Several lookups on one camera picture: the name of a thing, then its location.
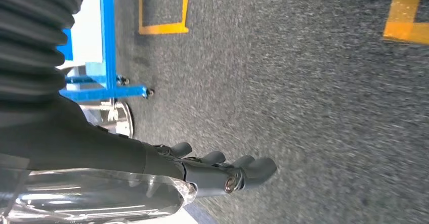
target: chrome base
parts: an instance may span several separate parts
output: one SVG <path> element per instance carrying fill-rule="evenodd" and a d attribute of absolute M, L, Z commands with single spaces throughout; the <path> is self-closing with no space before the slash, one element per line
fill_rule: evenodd
<path fill-rule="evenodd" d="M 99 105 L 80 105 L 87 120 L 106 128 L 111 133 L 118 133 L 132 138 L 134 125 L 131 110 L 125 102 L 101 102 Z"/>

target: yellow floor marking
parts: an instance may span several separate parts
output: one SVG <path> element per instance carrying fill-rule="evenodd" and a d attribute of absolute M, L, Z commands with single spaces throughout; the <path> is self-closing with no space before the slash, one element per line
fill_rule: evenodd
<path fill-rule="evenodd" d="M 415 23 L 420 0 L 392 0 L 384 38 L 429 44 L 429 23 Z"/>
<path fill-rule="evenodd" d="M 188 0 L 183 0 L 181 22 L 143 26 L 143 0 L 139 0 L 139 34 L 187 33 L 189 32 L 189 29 L 186 27 L 187 11 Z"/>

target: robotic arm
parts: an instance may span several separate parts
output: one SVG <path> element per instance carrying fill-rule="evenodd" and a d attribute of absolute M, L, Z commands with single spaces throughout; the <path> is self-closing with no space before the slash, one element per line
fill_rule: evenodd
<path fill-rule="evenodd" d="M 132 223 L 274 174 L 270 158 L 186 157 L 187 143 L 153 146 L 89 124 L 59 95 L 65 81 L 55 68 L 81 2 L 0 0 L 0 219 Z"/>

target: floor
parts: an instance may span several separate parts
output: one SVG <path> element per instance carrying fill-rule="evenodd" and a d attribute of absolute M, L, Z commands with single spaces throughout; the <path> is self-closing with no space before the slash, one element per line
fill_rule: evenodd
<path fill-rule="evenodd" d="M 189 0 L 189 33 L 139 35 L 116 0 L 136 138 L 270 156 L 263 187 L 197 200 L 218 223 L 429 223 L 429 47 L 384 41 L 392 0 Z M 182 0 L 144 0 L 144 23 Z M 429 21 L 422 0 L 417 21 Z"/>

